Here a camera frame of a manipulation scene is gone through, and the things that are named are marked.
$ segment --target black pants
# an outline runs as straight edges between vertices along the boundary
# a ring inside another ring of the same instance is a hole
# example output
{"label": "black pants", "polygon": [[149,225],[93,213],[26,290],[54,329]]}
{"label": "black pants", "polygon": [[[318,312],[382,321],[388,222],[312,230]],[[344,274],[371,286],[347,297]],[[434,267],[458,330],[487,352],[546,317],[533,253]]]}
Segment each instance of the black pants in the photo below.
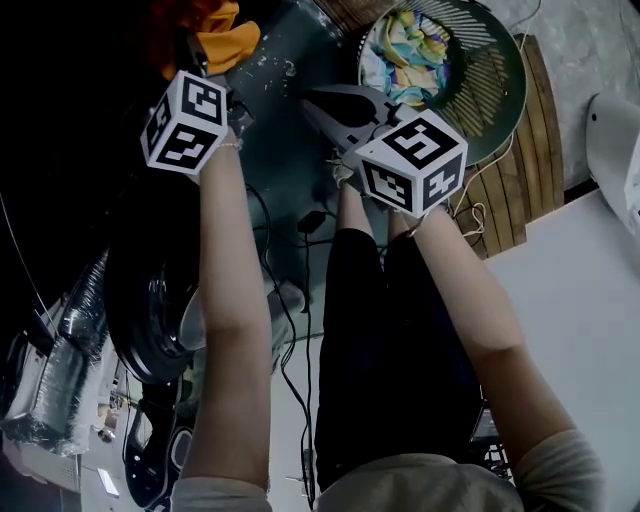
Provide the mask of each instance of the black pants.
{"label": "black pants", "polygon": [[320,354],[318,484],[402,453],[464,456],[480,387],[415,241],[396,238],[380,265],[374,240],[334,238]]}

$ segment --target person's right arm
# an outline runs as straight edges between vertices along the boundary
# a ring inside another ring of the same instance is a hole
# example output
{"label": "person's right arm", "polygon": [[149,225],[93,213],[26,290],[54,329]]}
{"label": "person's right arm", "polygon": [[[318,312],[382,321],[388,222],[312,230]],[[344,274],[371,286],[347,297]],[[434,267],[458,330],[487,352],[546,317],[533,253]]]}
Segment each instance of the person's right arm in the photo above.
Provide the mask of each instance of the person's right arm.
{"label": "person's right arm", "polygon": [[442,208],[415,241],[475,368],[510,462],[575,425],[533,363],[506,292]]}

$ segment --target plastic wrap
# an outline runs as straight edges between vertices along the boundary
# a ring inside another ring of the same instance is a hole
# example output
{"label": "plastic wrap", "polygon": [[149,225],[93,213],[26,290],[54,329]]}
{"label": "plastic wrap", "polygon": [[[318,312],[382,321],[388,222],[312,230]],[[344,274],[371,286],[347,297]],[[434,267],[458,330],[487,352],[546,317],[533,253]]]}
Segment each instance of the plastic wrap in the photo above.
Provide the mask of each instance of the plastic wrap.
{"label": "plastic wrap", "polygon": [[109,336],[102,299],[106,261],[105,251],[85,269],[71,293],[33,409],[0,425],[12,439],[60,455],[88,449],[102,347]]}

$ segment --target yellow cloth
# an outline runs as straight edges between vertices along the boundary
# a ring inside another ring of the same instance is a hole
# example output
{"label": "yellow cloth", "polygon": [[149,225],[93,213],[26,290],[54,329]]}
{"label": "yellow cloth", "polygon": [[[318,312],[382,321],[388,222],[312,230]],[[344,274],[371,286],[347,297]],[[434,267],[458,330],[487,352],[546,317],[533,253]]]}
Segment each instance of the yellow cloth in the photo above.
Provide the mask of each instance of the yellow cloth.
{"label": "yellow cloth", "polygon": [[209,73],[224,73],[249,57],[260,40],[260,29],[253,21],[231,29],[239,12],[237,2],[223,2],[202,21],[198,39],[209,60]]}

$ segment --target black round object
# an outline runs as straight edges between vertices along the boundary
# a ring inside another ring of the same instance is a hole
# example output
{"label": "black round object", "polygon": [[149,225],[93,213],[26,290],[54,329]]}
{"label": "black round object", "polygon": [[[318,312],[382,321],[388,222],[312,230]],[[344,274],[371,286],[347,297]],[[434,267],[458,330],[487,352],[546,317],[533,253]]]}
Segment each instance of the black round object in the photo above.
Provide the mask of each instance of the black round object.
{"label": "black round object", "polygon": [[105,272],[105,308],[118,356],[141,382],[169,382],[193,352],[180,322],[198,287],[199,187],[168,171],[145,173],[119,210]]}

